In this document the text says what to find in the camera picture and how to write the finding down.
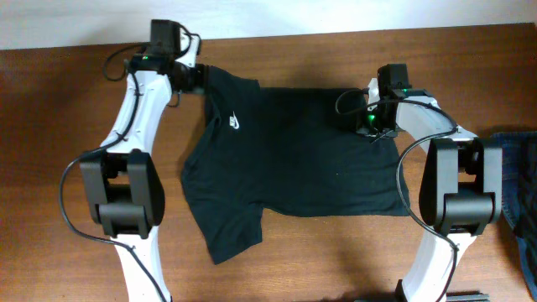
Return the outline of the black nike t-shirt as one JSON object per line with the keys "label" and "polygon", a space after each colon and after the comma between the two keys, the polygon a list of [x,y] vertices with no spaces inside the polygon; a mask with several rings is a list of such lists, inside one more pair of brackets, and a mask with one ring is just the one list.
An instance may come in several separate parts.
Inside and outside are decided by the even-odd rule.
{"label": "black nike t-shirt", "polygon": [[211,67],[206,128],[181,184],[213,263],[262,239],[263,211],[404,216],[393,140],[357,135],[340,89],[263,87]]}

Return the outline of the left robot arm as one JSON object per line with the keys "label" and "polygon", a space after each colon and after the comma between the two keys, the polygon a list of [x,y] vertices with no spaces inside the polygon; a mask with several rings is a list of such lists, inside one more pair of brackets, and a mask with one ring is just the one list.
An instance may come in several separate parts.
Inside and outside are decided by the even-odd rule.
{"label": "left robot arm", "polygon": [[149,41],[124,63],[126,91],[111,131],[78,161],[91,219],[102,227],[100,242],[116,248],[131,301],[172,299],[159,256],[165,194],[152,151],[172,96],[205,90],[200,51],[198,34],[152,20]]}

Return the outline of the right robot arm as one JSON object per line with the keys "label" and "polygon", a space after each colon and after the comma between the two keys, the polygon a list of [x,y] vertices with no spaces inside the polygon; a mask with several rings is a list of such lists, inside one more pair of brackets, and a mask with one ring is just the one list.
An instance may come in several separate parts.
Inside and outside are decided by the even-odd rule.
{"label": "right robot arm", "polygon": [[364,89],[357,132],[375,140],[407,132],[426,153],[418,214],[424,230],[408,273],[398,281],[396,301],[479,301],[485,294],[450,295],[448,289],[465,251],[498,220],[502,204],[503,151],[495,140],[479,138],[444,112],[425,89],[409,82],[405,64],[380,67]]}

